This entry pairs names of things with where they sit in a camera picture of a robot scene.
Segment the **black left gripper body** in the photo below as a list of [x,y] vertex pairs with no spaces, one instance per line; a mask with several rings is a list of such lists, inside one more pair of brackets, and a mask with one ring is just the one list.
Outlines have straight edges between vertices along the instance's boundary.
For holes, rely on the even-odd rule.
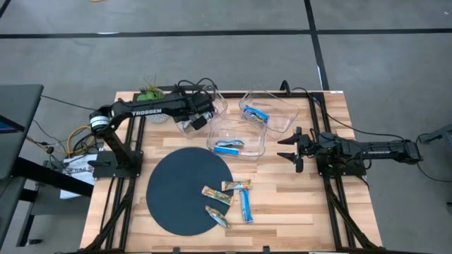
[[195,94],[185,100],[176,124],[181,131],[197,131],[213,118],[214,113],[213,99],[209,95]]

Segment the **dark grey seat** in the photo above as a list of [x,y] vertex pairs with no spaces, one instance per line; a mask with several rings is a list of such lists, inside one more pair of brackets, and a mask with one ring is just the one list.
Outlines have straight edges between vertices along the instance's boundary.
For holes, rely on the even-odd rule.
[[0,249],[4,244],[25,182],[23,177],[0,180]]

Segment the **dark round mat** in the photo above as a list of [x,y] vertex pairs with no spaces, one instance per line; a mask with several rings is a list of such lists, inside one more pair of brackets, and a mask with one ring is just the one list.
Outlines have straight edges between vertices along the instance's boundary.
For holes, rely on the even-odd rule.
[[202,194],[204,187],[220,191],[231,181],[226,162],[210,150],[185,147],[164,157],[150,175],[146,203],[153,219],[164,230],[180,235],[205,233],[218,223],[206,206],[227,214],[230,206]]

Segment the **green succulent plant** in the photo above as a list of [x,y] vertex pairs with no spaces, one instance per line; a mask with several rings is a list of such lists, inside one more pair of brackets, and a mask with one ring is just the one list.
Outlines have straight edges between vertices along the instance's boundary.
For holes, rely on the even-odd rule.
[[157,75],[154,75],[154,78],[145,81],[145,86],[143,86],[139,91],[139,95],[137,96],[137,101],[153,101],[163,99],[165,97],[165,93],[157,86]]

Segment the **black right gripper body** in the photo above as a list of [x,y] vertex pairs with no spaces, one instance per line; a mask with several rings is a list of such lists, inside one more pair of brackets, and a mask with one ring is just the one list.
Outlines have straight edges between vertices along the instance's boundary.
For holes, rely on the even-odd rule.
[[297,173],[304,171],[303,156],[314,156],[317,150],[316,143],[312,141],[308,134],[302,133],[301,127],[296,127],[295,144],[297,152],[295,155],[295,169]]

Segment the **dark grey desk top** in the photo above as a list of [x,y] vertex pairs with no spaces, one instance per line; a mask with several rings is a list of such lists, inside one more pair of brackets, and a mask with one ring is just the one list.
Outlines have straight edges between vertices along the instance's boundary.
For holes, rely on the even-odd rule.
[[15,133],[0,131],[0,180],[11,175],[40,103],[43,85],[0,85],[0,122],[23,127]]

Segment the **brown green granola bar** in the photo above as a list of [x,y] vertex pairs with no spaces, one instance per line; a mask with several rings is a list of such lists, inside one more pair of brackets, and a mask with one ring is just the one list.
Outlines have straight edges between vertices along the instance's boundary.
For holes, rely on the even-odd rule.
[[230,223],[226,220],[225,216],[218,211],[217,209],[214,209],[210,206],[205,206],[206,212],[209,214],[209,216],[214,219],[220,226],[224,228],[230,228]]

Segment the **white patterned plant pot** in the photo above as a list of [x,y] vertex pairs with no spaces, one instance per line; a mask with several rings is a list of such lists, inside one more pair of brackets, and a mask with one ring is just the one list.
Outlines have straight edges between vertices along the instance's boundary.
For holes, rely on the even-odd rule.
[[166,121],[168,121],[168,119],[170,118],[170,116],[166,115],[166,114],[156,114],[156,115],[148,115],[146,116],[146,119],[154,124],[163,124]]

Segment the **white printed paper box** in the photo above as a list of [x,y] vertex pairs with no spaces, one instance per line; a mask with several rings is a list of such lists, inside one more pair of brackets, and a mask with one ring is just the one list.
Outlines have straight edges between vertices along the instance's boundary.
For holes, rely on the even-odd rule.
[[68,176],[93,185],[95,182],[93,176],[94,167],[90,166],[88,162],[96,159],[96,154],[80,155],[72,159],[65,159],[64,166],[66,168],[63,172]]

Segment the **clear plastic bin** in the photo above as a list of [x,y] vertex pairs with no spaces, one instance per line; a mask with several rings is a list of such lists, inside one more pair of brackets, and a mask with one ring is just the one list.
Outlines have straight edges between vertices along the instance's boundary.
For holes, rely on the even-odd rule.
[[265,136],[266,132],[262,128],[255,128],[246,121],[220,118],[210,125],[206,145],[214,152],[215,144],[219,140],[242,140],[243,147],[234,147],[240,150],[237,156],[214,153],[223,157],[257,160],[266,151]]
[[192,93],[202,92],[203,95],[207,92],[211,97],[213,110],[190,116],[174,116],[174,123],[186,138],[205,135],[210,129],[210,124],[225,113],[227,102],[214,84],[187,85],[186,90],[190,90]]
[[281,138],[299,114],[297,105],[288,103],[277,97],[275,93],[265,90],[250,90],[245,93],[239,101],[242,118],[245,106],[259,109],[269,115],[269,120],[265,123],[247,122],[255,128],[262,128],[272,138]]

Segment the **grey chair base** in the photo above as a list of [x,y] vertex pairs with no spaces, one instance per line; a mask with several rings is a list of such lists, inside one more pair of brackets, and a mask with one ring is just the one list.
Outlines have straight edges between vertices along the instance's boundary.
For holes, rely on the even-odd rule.
[[452,124],[443,126],[430,133],[425,133],[420,136],[422,144],[429,144],[434,140],[442,139],[447,146],[452,147]]

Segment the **black desk foot beam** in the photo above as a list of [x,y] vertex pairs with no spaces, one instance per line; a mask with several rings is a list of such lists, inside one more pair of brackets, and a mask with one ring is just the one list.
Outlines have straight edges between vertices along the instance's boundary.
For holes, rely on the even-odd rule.
[[36,182],[54,186],[71,193],[91,197],[94,186],[74,177],[44,167],[19,157],[11,170],[12,176],[20,176]]

